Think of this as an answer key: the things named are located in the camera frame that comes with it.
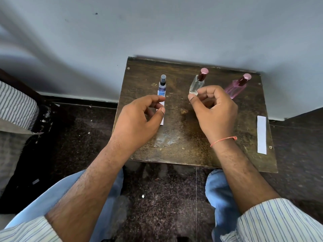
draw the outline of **striped shirt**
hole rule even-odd
[[[272,199],[246,211],[237,228],[221,236],[224,242],[323,241],[323,225],[287,199]],[[44,216],[0,231],[3,241],[61,241]]]

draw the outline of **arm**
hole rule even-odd
[[[90,240],[119,170],[157,132],[165,113],[159,102],[164,100],[148,95],[123,107],[107,146],[45,216],[62,241]],[[151,116],[148,122],[144,113]]]
[[[198,96],[189,94],[188,98],[210,144],[233,136],[238,106],[220,86],[203,87],[198,93]],[[205,101],[208,106],[212,106],[210,109],[201,102],[207,98],[213,99]],[[232,139],[217,142],[213,149],[241,213],[264,201],[280,197]]]

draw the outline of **brown wooden board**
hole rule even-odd
[[[146,145],[130,157],[131,160],[221,167],[187,98],[193,78],[203,67],[128,58],[115,122],[124,105],[136,98],[157,94],[160,76],[167,76],[164,125],[159,127],[157,134]],[[245,73],[215,66],[205,67],[209,69],[205,85],[220,85],[223,88]],[[267,154],[257,153],[257,115],[267,117],[267,110],[260,75],[253,72],[250,74],[252,79],[246,89],[234,98],[239,106],[234,131],[238,137],[236,143],[259,171],[277,172],[268,120]]]

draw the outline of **leg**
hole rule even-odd
[[[79,179],[84,171],[80,171],[73,175],[67,176],[60,180],[58,183],[50,187],[46,192],[40,195],[30,205],[23,209],[12,221],[6,226],[6,228],[14,227],[23,222],[29,222],[39,216],[46,215],[52,207],[66,194],[66,192],[73,186],[73,184]],[[120,195],[123,184],[123,170],[118,173],[118,176],[113,183],[111,191],[108,195],[101,214],[95,225],[93,234],[90,241],[101,241],[105,238],[105,234],[110,227],[110,219],[112,216],[112,207],[115,199]]]
[[[222,170],[214,170],[209,174],[205,184],[205,195],[216,209],[216,227],[212,231],[213,241],[221,241],[220,235],[234,231],[237,219],[241,216]]]

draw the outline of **bracelet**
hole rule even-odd
[[[220,141],[222,141],[222,140],[229,139],[229,138],[233,138],[233,140],[235,140],[235,141],[237,140],[237,137],[236,137],[236,136],[222,138],[222,139],[220,139],[220,140],[215,141],[214,143],[212,143],[212,144],[210,145],[210,147],[212,147],[212,146],[213,146],[214,144],[216,144],[217,142],[220,142]]]

